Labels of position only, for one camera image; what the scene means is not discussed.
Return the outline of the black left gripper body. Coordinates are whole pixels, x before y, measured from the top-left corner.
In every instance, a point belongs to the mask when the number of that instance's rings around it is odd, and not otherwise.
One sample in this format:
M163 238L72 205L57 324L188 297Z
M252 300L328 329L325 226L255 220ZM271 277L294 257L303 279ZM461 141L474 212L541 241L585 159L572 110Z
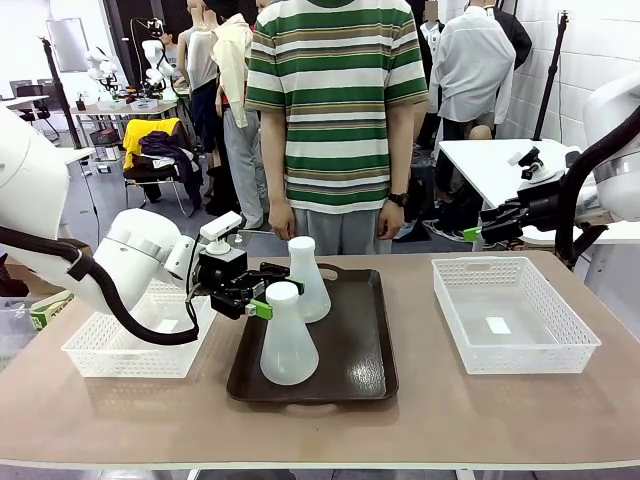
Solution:
M236 248L219 255L202 250L196 273L199 292L210 297L211 307L234 320L245 314L261 282L259 272L248 267L247 252Z

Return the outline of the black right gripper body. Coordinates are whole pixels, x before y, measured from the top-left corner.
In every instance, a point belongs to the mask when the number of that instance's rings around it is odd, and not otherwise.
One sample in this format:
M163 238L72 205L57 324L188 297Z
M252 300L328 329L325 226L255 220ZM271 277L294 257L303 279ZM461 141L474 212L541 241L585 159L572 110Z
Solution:
M535 185L524 185L519 189L517 196L520 209L523 211L520 225L522 227L533 226L539 231L556 230L561 187L561 181L549 181Z

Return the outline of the person right hand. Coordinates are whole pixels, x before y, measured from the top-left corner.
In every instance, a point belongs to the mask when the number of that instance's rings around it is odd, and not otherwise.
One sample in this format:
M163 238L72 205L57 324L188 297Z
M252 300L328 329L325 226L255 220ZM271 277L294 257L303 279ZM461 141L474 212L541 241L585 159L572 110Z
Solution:
M295 215L286 199L276 198L270 201L269 224L283 241L289 241L296 236Z

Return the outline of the person left hand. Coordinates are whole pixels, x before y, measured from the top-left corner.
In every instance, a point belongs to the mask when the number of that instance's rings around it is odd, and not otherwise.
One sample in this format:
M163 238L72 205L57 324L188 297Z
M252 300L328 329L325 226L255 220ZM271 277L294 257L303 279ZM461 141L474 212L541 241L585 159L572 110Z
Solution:
M386 201L379 212L377 234L380 240L392 240L404 225L404 209Z

